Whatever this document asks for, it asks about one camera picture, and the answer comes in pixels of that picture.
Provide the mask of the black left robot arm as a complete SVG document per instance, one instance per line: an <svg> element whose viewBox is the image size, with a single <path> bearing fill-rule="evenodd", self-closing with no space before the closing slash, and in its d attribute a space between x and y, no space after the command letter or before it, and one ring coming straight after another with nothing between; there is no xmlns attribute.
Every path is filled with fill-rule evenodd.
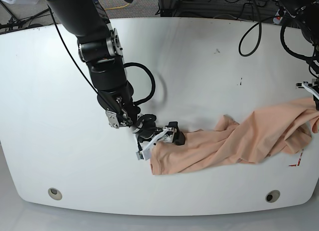
<svg viewBox="0 0 319 231"><path fill-rule="evenodd" d="M283 49L296 59L307 63L310 74L314 77L312 82L297 83L296 87L305 89L316 100L319 99L319 3L317 0L277 0L289 16L278 15L286 20L281 25L280 42ZM313 46L312 56L292 51L285 42L285 31L293 20L301 30L304 38Z"/></svg>

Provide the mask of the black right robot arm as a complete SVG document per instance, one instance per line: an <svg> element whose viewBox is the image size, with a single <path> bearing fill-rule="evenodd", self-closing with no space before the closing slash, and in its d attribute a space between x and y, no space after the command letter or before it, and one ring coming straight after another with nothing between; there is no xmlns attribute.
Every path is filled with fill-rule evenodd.
<svg viewBox="0 0 319 231"><path fill-rule="evenodd" d="M163 128L156 126L156 116L141 114L140 105L149 101L156 88L151 71L140 63L124 63L122 48L115 29L98 0L46 0L51 16L77 37L79 57L86 63L90 86L97 93L100 106L111 115L110 126L131 127L138 142L151 141ZM126 68L144 70L151 81L150 94L133 100L134 89L127 79Z"/></svg>

